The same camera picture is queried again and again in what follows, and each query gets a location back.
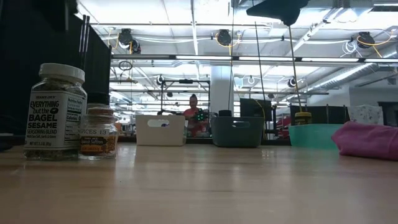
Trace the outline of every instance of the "pink cloth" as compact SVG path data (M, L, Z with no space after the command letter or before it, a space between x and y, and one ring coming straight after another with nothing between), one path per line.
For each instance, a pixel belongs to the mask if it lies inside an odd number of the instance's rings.
M398 161L398 128L348 121L331 139L343 156Z

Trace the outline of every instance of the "ceiling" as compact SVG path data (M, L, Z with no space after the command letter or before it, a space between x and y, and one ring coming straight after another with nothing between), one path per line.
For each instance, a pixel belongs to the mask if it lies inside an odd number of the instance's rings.
M246 15L246 9L251 4L247 1L241 6L229 7L231 0L81 0L80 15L91 16L91 25L106 44L116 45L117 34L122 28L132 29L132 36L140 45L141 54L163 55L229 55L229 48L218 45L214 35L219 29L228 29L234 40L240 33L239 42L231 49L232 55L257 56L256 29L257 24L259 50L261 56L289 56L290 43L289 31L280 20L251 17ZM331 11L331 7L306 7L303 8L298 21L292 26L292 38L294 45L301 42L302 45L294 51L297 57L377 57L373 48L353 51L346 54L346 42L351 37L356 38L358 32L370 32L376 43L384 42L392 34L397 35L396 18L398 12L369 12L367 8L354 8L345 11L342 15L334 17L324 24L322 20ZM196 27L192 26L193 17ZM305 41L300 41L307 34ZM391 40L378 46L379 50L395 45L397 40ZM128 54L128 50L118 46L113 54ZM134 67L130 71L122 71L118 68L120 60L113 60L115 64L111 72L112 90L155 90L156 78L162 74L165 79L178 80L182 78L209 80L211 76L210 63L181 63L172 67L160 60L152 61L150 58L144 63L149 66ZM298 66L297 79L300 87L310 85L315 81L341 69L344 66L313 65ZM261 89L260 69L258 64L233 65L236 90ZM292 78L293 68L287 65L263 65L261 72L264 79L265 91L288 90L287 80ZM118 83L117 81L132 78L138 83ZM203 90L198 85L173 85L173 88L184 90ZM118 93L132 102L153 104L160 103L155 98L159 94L148 95L146 93ZM262 95L251 95L262 98ZM201 99L207 100L207 94L201 93ZM173 100L188 100L189 94L174 94Z

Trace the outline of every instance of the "computer monitor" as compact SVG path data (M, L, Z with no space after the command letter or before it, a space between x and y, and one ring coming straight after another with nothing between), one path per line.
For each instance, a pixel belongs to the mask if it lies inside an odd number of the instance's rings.
M260 117L272 121L271 101L241 98L241 117Z

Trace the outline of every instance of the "woman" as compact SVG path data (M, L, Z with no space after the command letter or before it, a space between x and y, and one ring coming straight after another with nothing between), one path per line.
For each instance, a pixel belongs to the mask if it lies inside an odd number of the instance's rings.
M199 109L197 108L198 105L198 98L195 94L189 98L189 105L190 109L184 111L183 115L185 119L188 120L188 131L191 132L191 137L195 137L198 132L206 131L206 123L207 119L204 121L196 121L194 116L198 113Z

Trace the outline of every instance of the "wooden table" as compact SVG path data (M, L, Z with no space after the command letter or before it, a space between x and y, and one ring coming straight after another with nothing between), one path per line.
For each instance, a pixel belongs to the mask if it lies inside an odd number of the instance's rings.
M0 154L0 223L398 223L398 163L291 147L120 144L116 160Z

